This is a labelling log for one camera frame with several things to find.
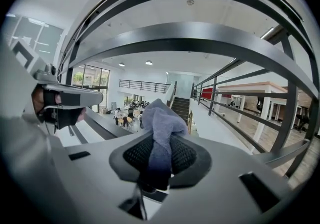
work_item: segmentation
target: gray cloth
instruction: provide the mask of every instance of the gray cloth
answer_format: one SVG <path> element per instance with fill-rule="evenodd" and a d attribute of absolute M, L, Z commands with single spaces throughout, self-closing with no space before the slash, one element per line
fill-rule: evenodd
<path fill-rule="evenodd" d="M 164 189 L 171 175 L 171 134 L 175 132 L 186 134 L 188 128 L 184 120 L 160 99 L 146 107 L 142 123 L 144 128 L 153 132 L 154 140 L 146 171 L 148 183 L 154 188 Z"/>

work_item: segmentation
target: staircase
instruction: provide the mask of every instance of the staircase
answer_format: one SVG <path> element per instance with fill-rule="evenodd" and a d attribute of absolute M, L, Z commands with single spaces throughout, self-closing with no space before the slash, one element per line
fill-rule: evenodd
<path fill-rule="evenodd" d="M 176 97 L 171 108 L 171 110 L 176 112 L 185 121 L 186 124 L 188 124 L 189 105 L 189 99 Z"/>

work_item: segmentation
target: balcony railing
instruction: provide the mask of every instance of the balcony railing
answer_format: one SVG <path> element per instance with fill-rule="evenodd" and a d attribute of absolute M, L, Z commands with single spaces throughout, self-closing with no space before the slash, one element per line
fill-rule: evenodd
<path fill-rule="evenodd" d="M 165 94 L 168 88 L 170 87 L 170 84 L 120 79 L 119 87 L 126 87 Z"/>

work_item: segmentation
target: metal railing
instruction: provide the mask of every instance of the metal railing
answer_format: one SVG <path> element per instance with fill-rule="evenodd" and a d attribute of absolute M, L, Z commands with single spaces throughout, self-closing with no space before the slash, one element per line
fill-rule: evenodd
<path fill-rule="evenodd" d="M 168 88 L 170 87 L 170 84 L 120 79 L 119 87 L 126 87 L 165 94 Z"/>
<path fill-rule="evenodd" d="M 272 165 L 275 166 L 276 164 L 283 163 L 284 156 L 285 160 L 295 157 L 294 162 L 286 173 L 286 175 L 290 177 L 307 151 L 309 141 L 313 138 L 315 129 L 319 125 L 320 116 L 319 33 L 317 28 L 313 28 L 313 24 L 315 23 L 313 16 L 304 11 L 306 10 L 305 7 L 303 7 L 304 4 L 299 0 L 295 0 L 296 3 L 299 3 L 297 5 L 299 6 L 299 12 L 303 13 L 303 20 L 302 16 L 286 0 L 234 0 L 264 13 L 280 24 L 264 39 L 221 24 L 171 22 L 141 27 L 133 31 L 125 32 L 105 40 L 99 47 L 92 51 L 77 56 L 81 42 L 83 42 L 101 24 L 133 6 L 148 1 L 152 0 L 102 0 L 98 3 L 92 12 L 90 12 L 82 23 L 79 24 L 77 29 L 72 32 L 72 38 L 68 42 L 58 68 L 59 81 L 71 84 L 73 69 L 79 64 L 113 56 L 137 53 L 137 51 L 190 51 L 220 54 L 236 58 L 226 67 L 196 85 L 195 88 L 199 88 L 201 92 L 203 88 L 213 86 L 210 106 L 206 106 L 209 115 L 211 115 L 211 113 L 216 114 L 245 137 L 259 152 L 268 154 L 265 155 L 266 157 L 264 157 L 264 155 L 260 156 L 260 159 L 264 161 L 264 163 L 268 164 L 272 162 Z M 312 80 L 309 79 L 308 76 L 306 76 L 306 73 L 296 64 L 288 41 L 289 35 L 295 38 L 308 54 L 312 70 Z M 274 45 L 279 42 L 282 43 L 284 53 L 274 47 Z M 217 82 L 217 77 L 219 75 L 241 65 L 245 61 L 263 66 L 263 69 L 237 78 Z M 270 126 L 278 131 L 278 136 L 271 151 L 266 152 L 266 150 L 253 138 L 229 122 L 223 115 L 216 112 L 213 109 L 213 105 L 219 105 L 219 102 L 214 99 L 215 95 L 220 94 L 220 92 L 217 92 L 217 85 L 266 74 L 270 71 L 275 72 L 288 80 L 287 94 L 274 95 L 271 93 L 254 92 L 248 92 L 246 94 L 286 99 L 286 109 L 282 125 L 275 126 L 271 122 L 260 117 L 253 117 L 245 112 L 240 112 L 241 114 L 254 118 L 264 125 Z M 212 85 L 204 85 L 204 83 L 210 80 L 214 80 Z M 138 82 L 140 83 L 138 84 L 140 87 L 136 86 L 136 88 L 142 90 L 143 83 L 141 81 Z M 296 145 L 296 147 L 283 148 L 295 116 L 297 87 L 303 90 L 312 99 L 310 122 L 305 135 L 306 143 L 303 146 Z M 200 104 L 201 95 L 198 95 L 196 98 Z"/>

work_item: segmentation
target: wooden floor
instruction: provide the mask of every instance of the wooden floor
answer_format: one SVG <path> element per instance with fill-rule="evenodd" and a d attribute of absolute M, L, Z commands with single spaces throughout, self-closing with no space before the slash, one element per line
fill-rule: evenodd
<path fill-rule="evenodd" d="M 240 123 L 237 123 L 237 118 L 238 118 L 238 113 L 229 110 L 227 108 L 223 108 L 222 106 L 219 109 L 219 112 L 225 113 L 225 118 L 227 118 L 229 121 L 231 121 L 233 124 L 237 125 L 239 128 L 241 128 L 244 132 L 246 132 L 248 135 L 251 137 L 254 136 L 257 126 L 258 126 L 258 121 L 255 121 L 249 117 L 246 117 L 242 115 Z M 271 120 L 272 122 L 281 125 L 280 122 Z M 236 132 L 233 128 L 231 128 L 228 124 L 226 124 L 224 121 L 221 121 L 225 126 L 230 128 L 230 130 L 241 140 L 249 149 L 252 148 L 252 145 L 245 140 L 238 132 Z M 267 151 L 269 151 L 274 144 L 276 137 L 278 135 L 278 131 L 268 127 L 264 126 L 262 135 L 260 137 L 260 140 L 258 143 L 264 147 Z M 305 137 L 306 133 L 297 131 L 296 129 L 292 129 L 290 132 L 290 135 L 285 143 L 285 147 L 289 146 L 291 144 L 294 144 L 296 142 L 302 141 Z M 254 154 L 258 154 L 259 152 L 254 149 L 253 151 Z M 292 188 L 295 188 L 299 184 L 303 183 L 306 181 L 312 174 L 314 168 L 317 165 L 318 159 L 320 157 L 320 140 L 316 137 L 314 137 L 311 141 L 311 144 L 307 150 L 307 153 L 299 165 L 298 169 L 294 173 L 294 175 L 289 179 L 288 183 Z M 288 170 L 289 166 L 293 162 L 293 159 L 290 160 L 289 162 L 283 164 L 282 166 L 279 166 L 274 169 L 276 173 L 279 175 L 283 176 L 286 171 Z"/>

